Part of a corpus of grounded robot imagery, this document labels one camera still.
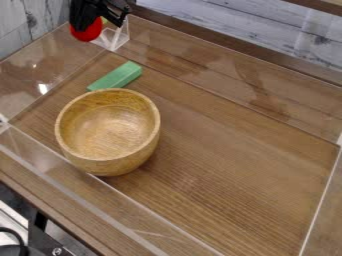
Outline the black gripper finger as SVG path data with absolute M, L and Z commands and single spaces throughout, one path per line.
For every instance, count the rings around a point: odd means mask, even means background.
M 78 32 L 85 32 L 105 11 L 104 0 L 71 0 L 70 24 L 73 28 Z
M 105 0 L 106 19 L 117 26 L 122 27 L 128 15 L 133 12 L 133 8 L 128 0 Z

